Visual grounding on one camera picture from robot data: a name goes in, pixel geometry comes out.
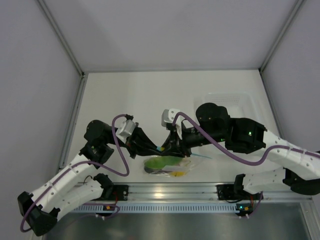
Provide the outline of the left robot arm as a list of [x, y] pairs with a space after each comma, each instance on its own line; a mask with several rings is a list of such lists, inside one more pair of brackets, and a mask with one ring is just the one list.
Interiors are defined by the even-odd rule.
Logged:
[[74, 186], [99, 169], [127, 177], [130, 168], [122, 149], [126, 149], [131, 158], [160, 156], [165, 152], [165, 148], [156, 146], [127, 114], [116, 116], [111, 124], [91, 121], [84, 138], [86, 144], [68, 165], [39, 188], [18, 196], [21, 232], [32, 231], [38, 237], [43, 236], [64, 215], [82, 204], [109, 199], [113, 194], [113, 182], [106, 174], [97, 174], [79, 190]]

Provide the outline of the clear zip top bag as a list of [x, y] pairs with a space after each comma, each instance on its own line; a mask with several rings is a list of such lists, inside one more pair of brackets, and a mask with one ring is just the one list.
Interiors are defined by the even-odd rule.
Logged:
[[212, 160], [213, 158], [211, 156], [208, 156], [208, 155], [203, 155], [203, 154], [199, 154], [198, 152], [193, 152], [191, 150], [192, 154], [190, 157], [182, 157], [183, 160], [177, 164], [177, 165], [167, 165], [165, 166], [164, 168], [162, 168], [163, 171], [166, 171], [165, 174], [159, 174], [159, 175], [156, 175], [156, 174], [147, 174], [145, 171], [144, 171], [144, 168], [146, 168], [144, 166], [144, 163], [147, 159], [149, 158], [152, 158], [152, 157], [164, 157], [162, 155], [152, 155], [152, 156], [149, 156], [148, 158], [146, 158], [143, 163], [140, 164], [142, 170], [143, 170], [143, 173], [145, 175], [150, 175], [150, 176], [161, 176], [161, 177], [170, 177], [168, 175], [168, 172], [171, 172], [171, 171], [182, 171], [182, 172], [187, 172], [187, 174], [189, 172], [191, 172], [194, 168], [197, 168], [198, 165], [201, 165], [202, 163], [205, 163], [205, 162], [208, 162], [209, 160]]

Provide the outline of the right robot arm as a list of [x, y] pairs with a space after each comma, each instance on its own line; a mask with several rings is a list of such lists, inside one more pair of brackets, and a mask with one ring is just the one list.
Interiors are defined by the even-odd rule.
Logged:
[[214, 145], [238, 163], [257, 167], [265, 161], [279, 168], [242, 173], [235, 177], [233, 192], [240, 199], [264, 191], [292, 192], [314, 196], [320, 193], [320, 154], [307, 151], [280, 138], [250, 118], [232, 118], [224, 106], [203, 103], [194, 121], [178, 109], [165, 109], [161, 125], [170, 131], [173, 145], [190, 156], [195, 147]]

